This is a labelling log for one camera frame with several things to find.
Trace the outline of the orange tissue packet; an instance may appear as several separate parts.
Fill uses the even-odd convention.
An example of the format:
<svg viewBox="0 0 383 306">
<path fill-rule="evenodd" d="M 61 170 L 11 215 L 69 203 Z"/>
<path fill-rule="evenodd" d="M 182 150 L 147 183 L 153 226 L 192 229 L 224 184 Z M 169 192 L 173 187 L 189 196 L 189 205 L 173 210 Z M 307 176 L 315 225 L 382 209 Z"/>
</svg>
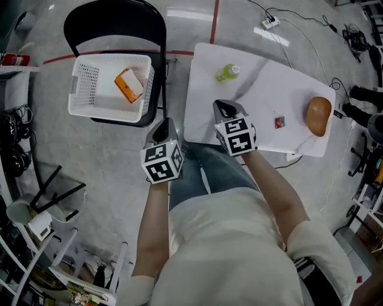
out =
<svg viewBox="0 0 383 306">
<path fill-rule="evenodd" d="M 143 94 L 144 88 L 132 69 L 123 70 L 114 80 L 123 96 L 134 103 Z"/>
</svg>

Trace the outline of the black folding chair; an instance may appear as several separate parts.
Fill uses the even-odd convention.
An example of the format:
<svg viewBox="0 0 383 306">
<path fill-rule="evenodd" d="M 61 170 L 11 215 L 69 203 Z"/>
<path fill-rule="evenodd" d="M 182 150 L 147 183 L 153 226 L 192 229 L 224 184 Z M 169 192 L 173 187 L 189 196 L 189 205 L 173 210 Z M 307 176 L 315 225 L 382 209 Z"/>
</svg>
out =
<svg viewBox="0 0 383 306">
<path fill-rule="evenodd" d="M 109 35 L 141 38 L 158 45 L 159 51 L 137 51 L 152 60 L 154 88 L 148 112 L 137 123 L 126 125 L 149 126 L 156 117 L 159 99 L 166 116 L 166 25 L 153 5 L 144 0 L 95 0 L 72 10 L 65 19 L 63 32 L 75 57 L 80 55 L 78 45 Z"/>
</svg>

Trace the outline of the small white appliance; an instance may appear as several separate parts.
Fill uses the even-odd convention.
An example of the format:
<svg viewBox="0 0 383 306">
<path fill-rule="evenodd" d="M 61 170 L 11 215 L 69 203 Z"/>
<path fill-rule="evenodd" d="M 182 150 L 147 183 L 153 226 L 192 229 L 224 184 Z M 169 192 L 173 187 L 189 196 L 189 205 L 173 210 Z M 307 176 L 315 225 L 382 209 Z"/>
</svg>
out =
<svg viewBox="0 0 383 306">
<path fill-rule="evenodd" d="M 40 241 L 43 241 L 51 233 L 51 223 L 51 214 L 43 211 L 28 222 L 28 227 Z"/>
</svg>

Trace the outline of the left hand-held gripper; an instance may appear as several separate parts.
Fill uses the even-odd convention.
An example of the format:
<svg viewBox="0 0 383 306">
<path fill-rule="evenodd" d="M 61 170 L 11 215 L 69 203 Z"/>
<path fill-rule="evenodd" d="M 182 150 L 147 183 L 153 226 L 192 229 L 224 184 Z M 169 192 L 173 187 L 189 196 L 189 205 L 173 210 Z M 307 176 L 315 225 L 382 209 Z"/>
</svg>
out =
<svg viewBox="0 0 383 306">
<path fill-rule="evenodd" d="M 177 179 L 184 158 L 178 144 L 172 118 L 158 122 L 147 134 L 145 145 L 155 145 L 140 151 L 141 166 L 152 184 Z"/>
</svg>

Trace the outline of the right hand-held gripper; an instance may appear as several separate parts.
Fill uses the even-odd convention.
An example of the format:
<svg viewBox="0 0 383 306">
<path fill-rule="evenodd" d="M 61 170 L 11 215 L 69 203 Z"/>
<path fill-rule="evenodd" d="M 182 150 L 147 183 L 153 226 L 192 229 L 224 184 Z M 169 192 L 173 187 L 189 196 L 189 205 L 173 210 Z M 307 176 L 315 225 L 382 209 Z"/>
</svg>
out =
<svg viewBox="0 0 383 306">
<path fill-rule="evenodd" d="M 256 150 L 256 130 L 248 117 L 236 118 L 238 114 L 247 116 L 241 104 L 232 100 L 213 102 L 217 139 L 226 152 L 238 156 Z M 224 122 L 226 118 L 235 118 Z"/>
</svg>

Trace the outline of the person's blue jeans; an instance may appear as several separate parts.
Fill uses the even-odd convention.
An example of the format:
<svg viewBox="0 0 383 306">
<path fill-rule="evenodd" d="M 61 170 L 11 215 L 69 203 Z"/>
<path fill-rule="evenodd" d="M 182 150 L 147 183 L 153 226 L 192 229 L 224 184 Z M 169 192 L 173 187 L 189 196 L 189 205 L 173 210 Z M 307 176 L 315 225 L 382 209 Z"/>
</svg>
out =
<svg viewBox="0 0 383 306">
<path fill-rule="evenodd" d="M 217 145 L 184 142 L 183 176 L 171 182 L 169 208 L 194 197 L 233 188 L 258 190 L 240 163 Z"/>
</svg>

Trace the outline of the pile of black headsets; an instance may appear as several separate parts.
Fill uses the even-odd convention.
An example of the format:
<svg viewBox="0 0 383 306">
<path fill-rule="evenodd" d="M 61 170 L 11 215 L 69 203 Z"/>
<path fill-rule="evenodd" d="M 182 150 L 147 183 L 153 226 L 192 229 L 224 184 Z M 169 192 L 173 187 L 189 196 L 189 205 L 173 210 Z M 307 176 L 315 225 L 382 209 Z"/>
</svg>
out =
<svg viewBox="0 0 383 306">
<path fill-rule="evenodd" d="M 23 105 L 0 113 L 0 157 L 4 172 L 13 178 L 20 177 L 31 164 L 31 152 L 25 151 L 21 140 L 28 140 L 31 136 L 29 121 L 23 116 L 30 109 Z"/>
</svg>

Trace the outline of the brown wooden bowl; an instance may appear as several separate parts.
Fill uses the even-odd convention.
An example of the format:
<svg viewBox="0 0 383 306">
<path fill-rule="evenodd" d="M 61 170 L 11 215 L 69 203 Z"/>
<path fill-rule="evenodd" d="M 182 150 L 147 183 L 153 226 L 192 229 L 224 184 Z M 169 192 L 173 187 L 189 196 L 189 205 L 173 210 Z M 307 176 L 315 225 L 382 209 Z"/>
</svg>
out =
<svg viewBox="0 0 383 306">
<path fill-rule="evenodd" d="M 313 97 L 306 107 L 305 124 L 313 135 L 323 137 L 331 114 L 332 104 L 328 99 Z"/>
</svg>

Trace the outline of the black office chair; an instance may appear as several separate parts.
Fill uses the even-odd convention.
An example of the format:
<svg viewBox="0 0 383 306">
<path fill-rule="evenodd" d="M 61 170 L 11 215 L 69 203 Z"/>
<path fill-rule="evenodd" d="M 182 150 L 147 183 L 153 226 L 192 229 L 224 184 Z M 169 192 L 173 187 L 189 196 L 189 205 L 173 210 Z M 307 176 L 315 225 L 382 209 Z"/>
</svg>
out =
<svg viewBox="0 0 383 306">
<path fill-rule="evenodd" d="M 357 167 L 353 171 L 348 172 L 349 177 L 354 177 L 357 173 L 364 173 L 364 171 L 367 169 L 367 165 L 369 162 L 369 158 L 371 155 L 378 149 L 383 149 L 382 145 L 379 145 L 375 141 L 372 142 L 372 150 L 368 148 L 367 145 L 367 135 L 365 132 L 361 133 L 361 136 L 363 138 L 363 152 L 360 154 L 358 153 L 354 147 L 350 149 L 351 153 L 356 155 L 359 158 L 359 163 Z"/>
</svg>

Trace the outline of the person's right forearm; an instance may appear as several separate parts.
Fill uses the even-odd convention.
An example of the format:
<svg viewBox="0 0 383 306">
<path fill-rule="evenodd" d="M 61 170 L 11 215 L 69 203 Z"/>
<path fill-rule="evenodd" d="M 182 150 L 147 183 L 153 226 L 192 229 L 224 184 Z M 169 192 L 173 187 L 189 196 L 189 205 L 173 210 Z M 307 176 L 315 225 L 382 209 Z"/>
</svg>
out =
<svg viewBox="0 0 383 306">
<path fill-rule="evenodd" d="M 258 151 L 241 155 L 269 205 L 284 243 L 298 224 L 309 219 L 295 189 Z"/>
</svg>

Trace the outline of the white metal shelf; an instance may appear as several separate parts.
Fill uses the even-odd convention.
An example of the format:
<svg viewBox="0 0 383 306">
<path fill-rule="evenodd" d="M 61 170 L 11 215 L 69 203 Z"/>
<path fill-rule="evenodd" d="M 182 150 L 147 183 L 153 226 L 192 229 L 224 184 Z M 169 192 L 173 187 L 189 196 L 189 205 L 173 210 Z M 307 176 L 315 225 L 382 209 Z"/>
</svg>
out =
<svg viewBox="0 0 383 306">
<path fill-rule="evenodd" d="M 0 81 L 0 110 L 11 110 L 28 104 L 28 90 L 30 72 L 4 74 Z M 0 196 L 6 205 L 25 193 L 36 194 L 39 183 L 34 163 L 31 162 L 27 170 L 18 178 L 8 178 L 0 159 Z"/>
</svg>

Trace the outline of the overturned black-legged stool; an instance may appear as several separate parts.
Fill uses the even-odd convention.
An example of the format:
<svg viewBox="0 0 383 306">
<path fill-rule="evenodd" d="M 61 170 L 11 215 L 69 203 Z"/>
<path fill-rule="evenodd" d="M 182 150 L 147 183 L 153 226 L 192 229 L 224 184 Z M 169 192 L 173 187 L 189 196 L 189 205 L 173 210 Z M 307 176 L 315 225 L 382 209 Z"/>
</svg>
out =
<svg viewBox="0 0 383 306">
<path fill-rule="evenodd" d="M 86 184 L 61 176 L 61 169 L 62 166 L 57 166 L 38 189 L 21 193 L 7 207 L 8 217 L 25 225 L 42 215 L 59 224 L 75 221 L 86 205 Z"/>
</svg>

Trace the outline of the white metal rack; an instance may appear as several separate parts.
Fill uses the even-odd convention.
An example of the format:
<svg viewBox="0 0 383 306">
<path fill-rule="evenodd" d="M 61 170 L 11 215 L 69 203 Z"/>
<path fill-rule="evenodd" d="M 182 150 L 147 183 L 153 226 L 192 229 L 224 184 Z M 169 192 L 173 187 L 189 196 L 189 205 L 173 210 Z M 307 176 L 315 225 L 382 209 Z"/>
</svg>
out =
<svg viewBox="0 0 383 306">
<path fill-rule="evenodd" d="M 100 286 L 93 285 L 89 282 L 80 280 L 75 274 L 70 275 L 59 267 L 59 263 L 62 261 L 63 256 L 65 255 L 66 251 L 68 250 L 69 246 L 73 242 L 75 236 L 77 235 L 78 230 L 76 228 L 72 229 L 70 236 L 61 244 L 61 248 L 57 254 L 57 256 L 54 258 L 52 265 L 49 267 L 49 270 L 54 274 L 54 276 L 66 287 L 70 289 L 79 289 L 80 293 L 89 296 L 95 296 L 96 302 L 100 304 L 105 304 L 107 306 L 115 306 L 117 302 L 117 285 L 121 273 L 121 269 L 123 266 L 123 262 L 126 256 L 127 252 L 127 243 L 122 243 L 120 253 L 117 259 L 117 263 L 115 266 L 115 270 L 113 273 L 113 277 L 111 278 L 111 284 L 109 288 L 102 288 Z M 37 251 L 35 256 L 33 257 L 31 263 L 27 268 L 25 268 L 20 261 L 14 256 L 14 253 L 10 250 L 10 248 L 7 246 L 3 238 L 0 236 L 0 245 L 5 249 L 6 253 L 11 257 L 11 259 L 14 261 L 15 264 L 19 266 L 21 270 L 23 270 L 24 275 L 20 281 L 20 283 L 16 284 L 16 286 L 11 287 L 9 284 L 3 281 L 3 279 L 0 279 L 0 285 L 6 288 L 12 295 L 13 300 L 11 303 L 11 306 L 16 306 L 21 292 L 23 290 L 23 287 L 26 284 L 26 281 L 29 278 L 29 275 L 31 274 L 31 271 L 33 267 L 36 265 L 37 260 L 45 250 L 45 248 L 50 243 L 51 239 L 53 238 L 55 232 L 51 231 L 48 235 L 48 237 L 43 241 L 43 244 L 41 245 L 41 248 Z"/>
</svg>

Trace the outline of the person's left forearm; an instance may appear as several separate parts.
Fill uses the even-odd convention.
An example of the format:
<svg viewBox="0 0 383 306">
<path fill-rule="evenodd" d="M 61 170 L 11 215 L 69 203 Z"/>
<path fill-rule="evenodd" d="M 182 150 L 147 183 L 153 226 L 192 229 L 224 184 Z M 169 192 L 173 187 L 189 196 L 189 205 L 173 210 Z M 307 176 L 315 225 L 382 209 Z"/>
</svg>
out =
<svg viewBox="0 0 383 306">
<path fill-rule="evenodd" d="M 169 259 L 168 183 L 151 185 L 139 227 L 132 275 L 155 278 Z"/>
</svg>

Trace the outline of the green drink bottle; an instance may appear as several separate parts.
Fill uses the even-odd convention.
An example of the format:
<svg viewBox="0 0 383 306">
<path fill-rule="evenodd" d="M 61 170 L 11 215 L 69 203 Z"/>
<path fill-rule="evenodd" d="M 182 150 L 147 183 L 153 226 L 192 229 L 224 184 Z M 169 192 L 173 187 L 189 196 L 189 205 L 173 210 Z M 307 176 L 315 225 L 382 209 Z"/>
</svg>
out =
<svg viewBox="0 0 383 306">
<path fill-rule="evenodd" d="M 219 69 L 215 74 L 215 79 L 218 82 L 226 82 L 237 79 L 240 73 L 240 67 L 238 65 L 228 64 Z"/>
</svg>

